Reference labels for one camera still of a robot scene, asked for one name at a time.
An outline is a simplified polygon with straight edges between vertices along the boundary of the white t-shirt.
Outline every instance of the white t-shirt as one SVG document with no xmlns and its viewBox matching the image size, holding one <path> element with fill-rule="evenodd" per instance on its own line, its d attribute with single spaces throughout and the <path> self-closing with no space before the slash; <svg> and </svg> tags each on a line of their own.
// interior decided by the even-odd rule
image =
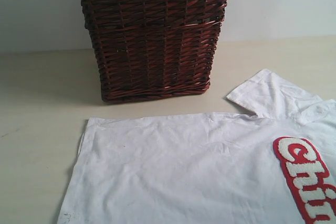
<svg viewBox="0 0 336 224">
<path fill-rule="evenodd" d="M 336 185 L 336 102 L 267 69 L 227 98 L 256 115 L 91 118 L 58 224 L 304 224 L 273 144 L 307 139 Z"/>
</svg>

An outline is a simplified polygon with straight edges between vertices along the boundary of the brown wicker basket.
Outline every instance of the brown wicker basket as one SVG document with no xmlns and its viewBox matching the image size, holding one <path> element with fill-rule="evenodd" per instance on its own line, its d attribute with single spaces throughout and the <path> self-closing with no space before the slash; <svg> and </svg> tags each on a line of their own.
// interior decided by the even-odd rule
<svg viewBox="0 0 336 224">
<path fill-rule="evenodd" d="M 81 0 L 106 102 L 201 94 L 227 0 Z"/>
</svg>

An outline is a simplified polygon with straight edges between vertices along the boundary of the white wall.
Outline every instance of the white wall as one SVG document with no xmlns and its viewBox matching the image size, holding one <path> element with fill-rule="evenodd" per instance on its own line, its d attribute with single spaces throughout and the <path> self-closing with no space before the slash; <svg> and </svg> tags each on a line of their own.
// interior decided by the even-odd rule
<svg viewBox="0 0 336 224">
<path fill-rule="evenodd" d="M 336 35 L 336 0 L 229 0 L 220 40 Z M 80 0 L 0 0 L 0 53 L 90 48 Z"/>
</svg>

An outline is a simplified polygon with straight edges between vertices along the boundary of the table surface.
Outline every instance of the table surface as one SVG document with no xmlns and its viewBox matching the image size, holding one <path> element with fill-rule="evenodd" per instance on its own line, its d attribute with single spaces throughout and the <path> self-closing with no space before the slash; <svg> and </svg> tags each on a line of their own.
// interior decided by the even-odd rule
<svg viewBox="0 0 336 224">
<path fill-rule="evenodd" d="M 87 120 L 211 111 L 263 68 L 336 98 L 336 36 L 218 44 L 202 95 L 106 105 L 92 50 L 0 56 L 0 223 L 55 224 Z"/>
</svg>

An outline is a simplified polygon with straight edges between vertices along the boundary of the woven wicker texture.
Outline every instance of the woven wicker texture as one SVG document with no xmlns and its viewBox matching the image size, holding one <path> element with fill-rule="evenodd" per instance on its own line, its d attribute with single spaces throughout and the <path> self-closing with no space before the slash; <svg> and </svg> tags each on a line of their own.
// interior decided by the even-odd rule
<svg viewBox="0 0 336 224">
<path fill-rule="evenodd" d="M 201 94 L 227 0 L 81 0 L 106 102 Z"/>
</svg>

